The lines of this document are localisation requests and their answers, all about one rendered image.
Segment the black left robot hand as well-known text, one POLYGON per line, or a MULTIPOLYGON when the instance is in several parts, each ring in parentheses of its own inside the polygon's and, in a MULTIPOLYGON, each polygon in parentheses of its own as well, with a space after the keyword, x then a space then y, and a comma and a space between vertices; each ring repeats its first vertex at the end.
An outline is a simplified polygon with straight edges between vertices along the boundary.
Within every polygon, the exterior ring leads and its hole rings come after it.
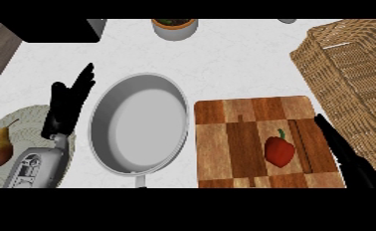
POLYGON ((89 64, 71 88, 62 82, 52 85, 51 109, 42 130, 46 139, 58 133, 70 135, 74 132, 81 108, 96 83, 93 70, 95 65, 89 64))

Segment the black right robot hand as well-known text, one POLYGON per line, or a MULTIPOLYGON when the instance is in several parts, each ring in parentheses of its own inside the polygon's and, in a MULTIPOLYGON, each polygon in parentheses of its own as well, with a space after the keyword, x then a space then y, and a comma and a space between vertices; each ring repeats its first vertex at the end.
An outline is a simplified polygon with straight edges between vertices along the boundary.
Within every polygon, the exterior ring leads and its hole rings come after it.
POLYGON ((331 151, 338 159, 341 173, 348 188, 376 188, 376 169, 362 157, 323 115, 314 117, 331 151))

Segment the red bell pepper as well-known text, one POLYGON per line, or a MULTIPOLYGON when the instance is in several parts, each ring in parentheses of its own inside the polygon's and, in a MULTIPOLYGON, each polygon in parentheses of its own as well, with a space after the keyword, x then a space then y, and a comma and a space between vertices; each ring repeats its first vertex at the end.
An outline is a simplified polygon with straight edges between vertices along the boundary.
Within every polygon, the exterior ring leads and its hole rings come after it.
POLYGON ((285 131, 278 130, 279 136, 272 136, 264 143, 264 158, 279 168, 288 165, 295 154, 295 147, 285 139, 285 131))

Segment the wicker basket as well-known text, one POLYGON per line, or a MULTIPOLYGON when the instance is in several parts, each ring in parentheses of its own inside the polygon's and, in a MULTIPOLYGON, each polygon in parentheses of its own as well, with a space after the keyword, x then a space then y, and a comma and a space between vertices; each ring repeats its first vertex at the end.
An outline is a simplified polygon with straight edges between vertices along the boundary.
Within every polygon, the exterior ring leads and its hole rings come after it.
POLYGON ((376 169, 376 19, 313 27, 289 56, 335 129, 376 169))

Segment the wooden cutting board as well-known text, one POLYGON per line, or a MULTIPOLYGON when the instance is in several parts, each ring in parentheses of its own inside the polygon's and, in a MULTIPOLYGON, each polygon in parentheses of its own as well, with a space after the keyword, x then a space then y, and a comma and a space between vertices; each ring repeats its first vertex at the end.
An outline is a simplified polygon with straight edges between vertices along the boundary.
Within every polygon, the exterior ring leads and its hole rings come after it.
POLYGON ((309 97, 199 101, 194 114, 201 188, 344 186, 309 97), (264 144, 275 136, 295 149, 282 167, 264 158, 264 144))

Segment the pale round placemat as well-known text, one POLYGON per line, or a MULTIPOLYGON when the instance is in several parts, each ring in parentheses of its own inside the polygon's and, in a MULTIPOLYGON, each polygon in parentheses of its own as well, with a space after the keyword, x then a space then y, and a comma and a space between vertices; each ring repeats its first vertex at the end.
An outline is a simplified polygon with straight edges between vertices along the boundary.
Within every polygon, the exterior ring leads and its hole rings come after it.
MULTIPOLYGON (((5 188, 5 181, 15 164, 17 158, 30 147, 53 147, 53 139, 46 139, 42 136, 45 119, 48 116, 48 106, 25 107, 0 119, 0 128, 5 127, 15 119, 18 120, 9 127, 11 142, 14 144, 14 156, 5 165, 0 166, 0 188, 5 188)), ((71 160, 76 151, 76 135, 68 136, 70 142, 70 162, 67 171, 71 165, 71 160)))

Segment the brown pear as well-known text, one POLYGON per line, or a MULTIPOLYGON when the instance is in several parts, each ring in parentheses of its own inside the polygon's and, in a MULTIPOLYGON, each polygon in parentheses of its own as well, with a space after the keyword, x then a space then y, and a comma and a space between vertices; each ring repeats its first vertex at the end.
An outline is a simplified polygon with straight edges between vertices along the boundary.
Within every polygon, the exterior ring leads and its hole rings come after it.
POLYGON ((17 121, 18 120, 15 119, 5 127, 0 128, 0 166, 6 164, 14 156, 9 127, 17 121))

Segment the grey frying pan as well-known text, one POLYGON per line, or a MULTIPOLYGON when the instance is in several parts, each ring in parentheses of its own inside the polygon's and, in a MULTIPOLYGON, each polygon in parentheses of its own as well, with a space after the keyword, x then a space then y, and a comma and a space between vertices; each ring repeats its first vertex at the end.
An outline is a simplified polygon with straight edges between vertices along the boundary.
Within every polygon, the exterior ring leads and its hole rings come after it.
POLYGON ((90 143, 107 168, 148 186, 146 176, 176 160, 189 137, 189 103, 174 81, 152 73, 121 79, 92 115, 90 143))

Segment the brown wooden panel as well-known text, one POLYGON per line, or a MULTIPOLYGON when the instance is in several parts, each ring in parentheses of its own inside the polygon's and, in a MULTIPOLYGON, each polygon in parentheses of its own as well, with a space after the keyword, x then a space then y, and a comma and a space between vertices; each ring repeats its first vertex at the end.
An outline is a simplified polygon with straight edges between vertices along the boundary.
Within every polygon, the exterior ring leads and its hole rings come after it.
POLYGON ((3 73, 9 61, 23 43, 23 39, 0 23, 0 74, 3 73))

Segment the black appliance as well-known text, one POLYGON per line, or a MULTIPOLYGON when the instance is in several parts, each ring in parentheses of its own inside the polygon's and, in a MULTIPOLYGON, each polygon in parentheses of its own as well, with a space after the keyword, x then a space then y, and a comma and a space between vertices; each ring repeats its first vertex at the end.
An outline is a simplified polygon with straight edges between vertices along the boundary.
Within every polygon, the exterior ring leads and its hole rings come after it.
POLYGON ((107 19, 0 19, 0 23, 28 43, 98 43, 107 19))

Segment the grey plant pot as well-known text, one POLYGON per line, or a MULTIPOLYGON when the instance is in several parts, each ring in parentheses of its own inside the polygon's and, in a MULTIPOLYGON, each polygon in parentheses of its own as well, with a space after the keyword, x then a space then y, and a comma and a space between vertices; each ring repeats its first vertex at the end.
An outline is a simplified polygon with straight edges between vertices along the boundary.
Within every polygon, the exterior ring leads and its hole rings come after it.
POLYGON ((152 25, 158 36, 168 41, 182 41, 192 36, 198 28, 198 19, 189 19, 182 25, 168 26, 157 19, 152 20, 152 25))

